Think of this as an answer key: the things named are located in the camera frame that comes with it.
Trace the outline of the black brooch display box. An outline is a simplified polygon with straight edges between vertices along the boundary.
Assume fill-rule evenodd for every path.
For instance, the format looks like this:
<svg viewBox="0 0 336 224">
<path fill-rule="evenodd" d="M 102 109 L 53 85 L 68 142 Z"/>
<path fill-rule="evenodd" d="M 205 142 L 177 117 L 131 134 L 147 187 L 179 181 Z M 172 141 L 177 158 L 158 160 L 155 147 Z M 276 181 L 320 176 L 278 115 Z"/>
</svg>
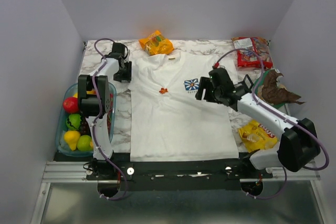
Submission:
<svg viewBox="0 0 336 224">
<path fill-rule="evenodd" d="M 240 81 L 239 84 L 249 91 L 251 91 L 254 86 L 254 82 L 248 74 L 244 76 L 243 80 Z"/>
</svg>

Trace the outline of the red maple leaf brooch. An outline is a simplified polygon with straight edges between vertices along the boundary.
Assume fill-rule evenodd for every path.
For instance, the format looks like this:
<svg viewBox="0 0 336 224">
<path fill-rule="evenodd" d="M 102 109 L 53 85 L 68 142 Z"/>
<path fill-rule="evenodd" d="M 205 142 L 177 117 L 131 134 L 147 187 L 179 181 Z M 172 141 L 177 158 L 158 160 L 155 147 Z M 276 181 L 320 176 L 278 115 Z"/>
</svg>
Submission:
<svg viewBox="0 0 336 224">
<path fill-rule="evenodd" d="M 166 93 L 168 93 L 168 89 L 167 88 L 161 88 L 159 93 L 160 94 L 166 94 Z"/>
</svg>

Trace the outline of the white t-shirt daisy print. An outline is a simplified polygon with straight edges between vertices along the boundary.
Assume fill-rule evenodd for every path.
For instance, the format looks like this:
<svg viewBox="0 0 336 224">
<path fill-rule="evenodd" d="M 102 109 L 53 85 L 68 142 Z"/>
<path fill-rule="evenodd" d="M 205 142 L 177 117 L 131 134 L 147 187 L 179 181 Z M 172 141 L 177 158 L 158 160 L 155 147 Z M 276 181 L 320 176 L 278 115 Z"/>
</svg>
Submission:
<svg viewBox="0 0 336 224">
<path fill-rule="evenodd" d="M 134 162 L 238 157 L 228 107 L 195 98 L 217 56 L 178 52 L 133 62 L 131 148 Z M 160 94 L 161 88 L 168 93 Z"/>
</svg>

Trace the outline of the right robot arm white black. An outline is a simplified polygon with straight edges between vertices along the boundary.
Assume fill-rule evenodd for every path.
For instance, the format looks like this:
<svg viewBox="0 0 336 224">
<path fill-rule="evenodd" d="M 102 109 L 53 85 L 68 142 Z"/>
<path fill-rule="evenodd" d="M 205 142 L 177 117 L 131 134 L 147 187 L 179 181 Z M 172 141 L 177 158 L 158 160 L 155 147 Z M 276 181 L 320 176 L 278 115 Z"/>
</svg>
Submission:
<svg viewBox="0 0 336 224">
<path fill-rule="evenodd" d="M 278 139 L 273 148 L 257 150 L 242 163 L 241 171 L 246 177 L 255 177 L 261 169 L 268 167 L 284 167 L 297 172 L 321 152 L 312 121 L 298 120 L 266 104 L 244 81 L 233 84 L 224 68 L 213 69 L 208 77 L 201 77 L 195 97 L 251 117 Z"/>
</svg>

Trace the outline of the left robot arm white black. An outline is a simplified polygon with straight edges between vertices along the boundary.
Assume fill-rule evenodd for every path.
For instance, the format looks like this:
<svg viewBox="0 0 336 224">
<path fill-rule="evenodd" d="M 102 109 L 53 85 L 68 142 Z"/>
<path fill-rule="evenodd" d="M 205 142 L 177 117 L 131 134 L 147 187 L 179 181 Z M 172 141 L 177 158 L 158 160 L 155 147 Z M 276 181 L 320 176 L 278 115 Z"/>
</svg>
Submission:
<svg viewBox="0 0 336 224">
<path fill-rule="evenodd" d="M 131 81 L 132 62 L 128 60 L 127 46 L 120 42 L 113 41 L 108 54 L 98 54 L 101 56 L 98 67 L 90 74 L 78 77 L 78 108 L 89 124 L 93 157 L 107 161 L 113 155 L 107 120 L 115 111 L 112 96 L 116 93 L 115 88 L 110 90 L 110 85 L 119 83 L 124 87 Z"/>
</svg>

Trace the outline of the orange gummy candy bag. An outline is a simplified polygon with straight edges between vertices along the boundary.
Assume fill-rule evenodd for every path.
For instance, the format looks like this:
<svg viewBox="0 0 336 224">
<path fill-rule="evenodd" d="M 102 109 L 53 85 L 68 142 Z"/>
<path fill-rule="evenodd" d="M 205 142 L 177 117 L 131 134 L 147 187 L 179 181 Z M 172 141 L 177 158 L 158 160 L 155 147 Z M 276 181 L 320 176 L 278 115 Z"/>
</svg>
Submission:
<svg viewBox="0 0 336 224">
<path fill-rule="evenodd" d="M 168 55 L 174 51 L 172 42 L 165 38 L 159 30 L 153 32 L 146 38 L 139 39 L 141 48 L 149 55 Z"/>
</svg>

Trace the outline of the red candy bag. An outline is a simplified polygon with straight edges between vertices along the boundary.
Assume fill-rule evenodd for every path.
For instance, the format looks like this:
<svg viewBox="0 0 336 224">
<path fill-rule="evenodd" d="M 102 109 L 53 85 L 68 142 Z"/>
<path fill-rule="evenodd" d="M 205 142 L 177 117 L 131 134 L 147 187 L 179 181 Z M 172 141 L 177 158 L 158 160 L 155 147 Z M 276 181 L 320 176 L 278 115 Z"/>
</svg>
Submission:
<svg viewBox="0 0 336 224">
<path fill-rule="evenodd" d="M 271 69 L 273 62 L 270 56 L 269 41 L 260 37 L 234 37 L 231 39 L 237 49 L 237 66 L 241 68 Z"/>
</svg>

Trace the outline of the yellow Lays chips bag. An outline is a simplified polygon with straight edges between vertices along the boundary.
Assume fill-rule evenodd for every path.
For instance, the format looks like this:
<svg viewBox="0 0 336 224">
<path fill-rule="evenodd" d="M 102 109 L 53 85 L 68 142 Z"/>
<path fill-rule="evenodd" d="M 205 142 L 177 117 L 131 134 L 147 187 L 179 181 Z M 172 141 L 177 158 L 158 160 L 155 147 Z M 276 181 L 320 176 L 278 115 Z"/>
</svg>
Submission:
<svg viewBox="0 0 336 224">
<path fill-rule="evenodd" d="M 255 120 L 239 128 L 238 134 L 249 153 L 271 149 L 278 143 L 277 137 Z"/>
</svg>

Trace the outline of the red apple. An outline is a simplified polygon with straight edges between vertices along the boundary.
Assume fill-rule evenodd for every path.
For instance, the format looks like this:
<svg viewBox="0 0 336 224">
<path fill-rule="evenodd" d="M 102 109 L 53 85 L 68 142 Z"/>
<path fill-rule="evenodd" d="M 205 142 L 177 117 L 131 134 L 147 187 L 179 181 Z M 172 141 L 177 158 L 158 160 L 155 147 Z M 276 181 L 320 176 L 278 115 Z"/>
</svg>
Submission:
<svg viewBox="0 0 336 224">
<path fill-rule="evenodd" d="M 68 97 L 64 99 L 62 107 L 69 114 L 78 113 L 79 112 L 78 98 Z"/>
</svg>

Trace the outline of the dark red grapes bunch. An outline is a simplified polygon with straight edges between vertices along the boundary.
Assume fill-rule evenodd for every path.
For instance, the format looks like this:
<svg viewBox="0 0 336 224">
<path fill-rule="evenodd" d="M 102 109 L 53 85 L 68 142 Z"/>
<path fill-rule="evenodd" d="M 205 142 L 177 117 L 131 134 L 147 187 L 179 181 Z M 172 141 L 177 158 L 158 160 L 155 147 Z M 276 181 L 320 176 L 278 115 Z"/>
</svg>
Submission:
<svg viewBox="0 0 336 224">
<path fill-rule="evenodd" d="M 80 119 L 81 119 L 81 121 L 80 121 L 79 130 L 78 130 L 79 133 L 81 135 L 89 135 L 89 136 L 91 136 L 90 127 L 89 127 L 89 124 L 88 124 L 86 118 L 83 115 L 81 115 Z"/>
</svg>

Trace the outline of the green striped fruit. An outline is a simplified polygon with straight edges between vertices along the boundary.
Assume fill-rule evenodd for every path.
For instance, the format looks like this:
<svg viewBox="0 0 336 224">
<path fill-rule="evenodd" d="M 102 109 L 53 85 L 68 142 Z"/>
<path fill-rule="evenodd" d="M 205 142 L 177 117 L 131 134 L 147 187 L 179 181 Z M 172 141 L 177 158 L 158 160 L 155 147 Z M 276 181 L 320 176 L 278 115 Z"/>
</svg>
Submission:
<svg viewBox="0 0 336 224">
<path fill-rule="evenodd" d="M 82 122 L 82 116 L 78 113 L 68 115 L 66 126 L 69 130 L 78 131 Z"/>
</svg>

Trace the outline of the clear teal fruit container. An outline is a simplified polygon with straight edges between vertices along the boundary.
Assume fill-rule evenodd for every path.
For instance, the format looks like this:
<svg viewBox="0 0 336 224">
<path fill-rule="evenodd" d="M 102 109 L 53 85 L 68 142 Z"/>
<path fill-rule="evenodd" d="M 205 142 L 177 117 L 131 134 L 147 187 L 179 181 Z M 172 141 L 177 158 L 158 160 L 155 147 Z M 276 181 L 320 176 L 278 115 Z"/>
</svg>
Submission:
<svg viewBox="0 0 336 224">
<path fill-rule="evenodd" d="M 115 119 L 115 107 L 116 107 L 116 98 L 117 98 L 117 91 L 113 84 L 109 83 L 109 89 L 111 93 L 111 110 L 109 112 L 108 119 L 111 120 L 110 126 L 108 126 L 108 133 L 109 133 L 109 141 L 112 143 L 113 139 L 113 128 L 114 128 L 114 119 Z M 92 156 L 93 151 L 86 151 L 82 152 L 79 150 L 72 151 L 68 144 L 64 140 L 64 134 L 69 130 L 66 126 L 66 120 L 68 118 L 69 113 L 67 113 L 63 107 L 61 106 L 56 136 L 55 136 L 55 144 L 57 150 L 70 157 L 87 157 Z"/>
</svg>

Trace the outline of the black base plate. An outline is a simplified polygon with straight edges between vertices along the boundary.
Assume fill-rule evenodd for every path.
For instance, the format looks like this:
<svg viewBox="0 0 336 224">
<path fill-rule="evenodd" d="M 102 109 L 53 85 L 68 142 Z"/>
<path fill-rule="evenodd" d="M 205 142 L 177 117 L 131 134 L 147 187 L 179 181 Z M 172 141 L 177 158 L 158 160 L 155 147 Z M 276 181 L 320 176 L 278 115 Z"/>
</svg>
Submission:
<svg viewBox="0 0 336 224">
<path fill-rule="evenodd" d="M 182 191 L 182 190 L 240 190 L 260 188 L 264 182 L 287 180 L 287 170 L 279 167 L 255 169 L 241 153 L 238 159 L 196 162 L 132 162 L 127 153 L 115 154 L 116 168 L 106 161 L 88 157 L 66 157 L 57 153 L 55 162 L 84 162 L 89 183 L 99 191 Z"/>
</svg>

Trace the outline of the aluminium rail frame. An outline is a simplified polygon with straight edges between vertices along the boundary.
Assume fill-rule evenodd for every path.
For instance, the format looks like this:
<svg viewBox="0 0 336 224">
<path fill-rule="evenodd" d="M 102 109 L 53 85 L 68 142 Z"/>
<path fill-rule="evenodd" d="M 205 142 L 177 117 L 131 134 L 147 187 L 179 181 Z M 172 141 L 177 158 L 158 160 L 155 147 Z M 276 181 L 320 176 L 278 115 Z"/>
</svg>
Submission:
<svg viewBox="0 0 336 224">
<path fill-rule="evenodd" d="M 41 186 L 35 203 L 31 223 L 41 223 L 47 205 L 47 198 L 52 183 L 89 183 L 87 172 L 83 168 L 84 162 L 47 162 L 44 168 Z M 307 180 L 310 182 L 318 210 L 323 223 L 331 223 L 332 217 L 324 206 L 324 195 L 318 172 L 302 169 L 296 173 L 287 172 L 287 181 Z"/>
</svg>

